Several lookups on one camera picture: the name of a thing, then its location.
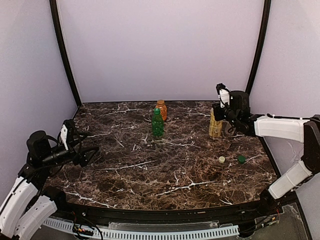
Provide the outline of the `yellow tea bottle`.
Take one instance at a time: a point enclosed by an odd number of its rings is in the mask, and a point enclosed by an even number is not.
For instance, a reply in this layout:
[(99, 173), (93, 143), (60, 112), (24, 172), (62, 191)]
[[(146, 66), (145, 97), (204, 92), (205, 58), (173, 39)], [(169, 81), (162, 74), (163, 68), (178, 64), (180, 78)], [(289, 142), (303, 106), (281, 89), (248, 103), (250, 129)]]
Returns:
[(215, 115), (214, 115), (214, 109), (211, 108), (210, 110), (210, 122), (209, 122), (209, 135), (212, 138), (219, 138), (222, 134), (222, 126), (223, 126), (223, 122), (222, 121), (217, 121), (215, 119)]

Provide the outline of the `coffee latte bottle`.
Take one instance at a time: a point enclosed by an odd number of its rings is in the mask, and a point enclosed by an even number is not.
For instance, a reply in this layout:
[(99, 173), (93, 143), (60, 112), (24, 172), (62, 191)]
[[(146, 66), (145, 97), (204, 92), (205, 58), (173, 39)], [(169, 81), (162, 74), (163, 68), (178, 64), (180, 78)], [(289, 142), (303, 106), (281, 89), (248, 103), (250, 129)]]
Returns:
[(234, 136), (237, 133), (236, 128), (229, 123), (228, 121), (225, 122), (225, 127), (224, 127), (224, 134), (226, 136)]

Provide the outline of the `cream bottle cap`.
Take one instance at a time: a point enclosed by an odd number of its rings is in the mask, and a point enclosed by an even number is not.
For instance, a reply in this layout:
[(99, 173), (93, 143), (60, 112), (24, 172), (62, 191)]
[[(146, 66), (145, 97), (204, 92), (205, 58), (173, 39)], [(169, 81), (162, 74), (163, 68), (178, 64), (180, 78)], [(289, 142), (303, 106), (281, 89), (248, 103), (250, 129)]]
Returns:
[(225, 162), (225, 157), (224, 156), (220, 156), (219, 158), (218, 158), (218, 161), (220, 162), (220, 163), (224, 163)]

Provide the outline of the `green bottle cap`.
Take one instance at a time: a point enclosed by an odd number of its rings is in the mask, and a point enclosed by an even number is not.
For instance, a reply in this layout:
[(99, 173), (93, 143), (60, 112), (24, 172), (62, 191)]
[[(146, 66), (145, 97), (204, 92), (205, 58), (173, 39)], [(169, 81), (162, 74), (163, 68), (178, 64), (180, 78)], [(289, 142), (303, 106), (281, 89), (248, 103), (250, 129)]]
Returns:
[(244, 164), (246, 162), (246, 158), (243, 155), (238, 155), (237, 160), (240, 164)]

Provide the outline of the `green soda bottle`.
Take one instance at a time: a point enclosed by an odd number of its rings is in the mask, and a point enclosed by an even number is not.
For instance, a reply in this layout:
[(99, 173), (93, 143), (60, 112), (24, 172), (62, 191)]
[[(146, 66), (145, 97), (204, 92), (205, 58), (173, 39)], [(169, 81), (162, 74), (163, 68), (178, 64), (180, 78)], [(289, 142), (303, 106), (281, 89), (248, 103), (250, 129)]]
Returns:
[(155, 108), (151, 119), (152, 134), (156, 139), (160, 139), (164, 135), (164, 120), (161, 115), (161, 110)]

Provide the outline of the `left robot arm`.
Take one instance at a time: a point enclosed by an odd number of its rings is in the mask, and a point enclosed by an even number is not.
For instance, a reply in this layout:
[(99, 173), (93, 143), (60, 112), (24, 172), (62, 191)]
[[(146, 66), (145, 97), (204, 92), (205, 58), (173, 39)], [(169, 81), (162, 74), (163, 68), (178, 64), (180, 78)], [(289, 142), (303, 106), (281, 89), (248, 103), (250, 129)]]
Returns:
[(56, 175), (66, 164), (85, 167), (99, 151), (99, 147), (83, 147), (88, 137), (79, 132), (72, 119), (66, 119), (56, 138), (44, 130), (33, 132), (26, 145), (25, 165), (0, 207), (0, 238), (29, 240), (54, 213), (69, 214), (76, 221), (77, 214), (69, 208), (66, 193), (47, 186), (48, 178)]

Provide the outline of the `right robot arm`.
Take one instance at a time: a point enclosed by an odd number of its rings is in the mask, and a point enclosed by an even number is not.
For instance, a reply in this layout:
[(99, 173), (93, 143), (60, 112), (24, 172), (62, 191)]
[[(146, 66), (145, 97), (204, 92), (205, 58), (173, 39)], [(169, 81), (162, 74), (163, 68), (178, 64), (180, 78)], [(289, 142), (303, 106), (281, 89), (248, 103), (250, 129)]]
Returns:
[(320, 172), (320, 116), (289, 117), (252, 114), (249, 94), (216, 86), (218, 101), (212, 104), (216, 121), (225, 120), (238, 132), (251, 137), (273, 137), (303, 144), (303, 155), (266, 190), (266, 196), (280, 199), (287, 192)]

